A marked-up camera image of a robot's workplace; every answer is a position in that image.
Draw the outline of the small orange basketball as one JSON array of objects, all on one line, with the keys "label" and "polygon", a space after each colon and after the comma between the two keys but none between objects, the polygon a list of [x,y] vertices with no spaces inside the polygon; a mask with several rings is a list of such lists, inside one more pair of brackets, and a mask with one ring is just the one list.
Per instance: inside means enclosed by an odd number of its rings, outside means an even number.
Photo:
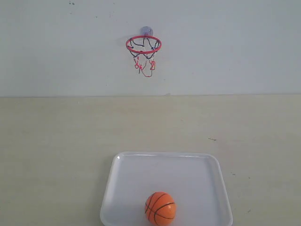
[{"label": "small orange basketball", "polygon": [[155,192],[145,202],[144,213],[153,226],[168,226],[176,216],[176,203],[165,192]]}]

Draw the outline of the red mini basketball hoop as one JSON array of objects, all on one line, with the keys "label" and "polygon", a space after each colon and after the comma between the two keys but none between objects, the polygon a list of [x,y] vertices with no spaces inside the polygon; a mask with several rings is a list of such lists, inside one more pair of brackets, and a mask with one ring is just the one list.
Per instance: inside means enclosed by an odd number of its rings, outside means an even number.
[{"label": "red mini basketball hoop", "polygon": [[125,46],[134,60],[134,68],[139,74],[151,78],[156,69],[154,59],[162,48],[162,41],[151,35],[137,35],[129,38]]}]

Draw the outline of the white plastic tray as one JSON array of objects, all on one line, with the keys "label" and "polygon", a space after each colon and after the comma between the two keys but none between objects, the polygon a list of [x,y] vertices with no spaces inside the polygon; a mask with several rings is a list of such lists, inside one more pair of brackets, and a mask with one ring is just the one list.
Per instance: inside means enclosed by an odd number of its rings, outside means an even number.
[{"label": "white plastic tray", "polygon": [[165,192],[176,203],[174,226],[230,226],[233,215],[217,159],[205,153],[122,152],[111,169],[100,209],[106,226],[152,226],[145,202]]}]

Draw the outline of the clear suction cup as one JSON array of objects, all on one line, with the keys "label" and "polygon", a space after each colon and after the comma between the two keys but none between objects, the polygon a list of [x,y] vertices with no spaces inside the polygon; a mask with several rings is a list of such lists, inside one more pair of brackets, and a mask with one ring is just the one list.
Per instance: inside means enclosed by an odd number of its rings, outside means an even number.
[{"label": "clear suction cup", "polygon": [[153,29],[149,26],[144,26],[140,29],[140,34],[143,36],[152,36],[153,35]]}]

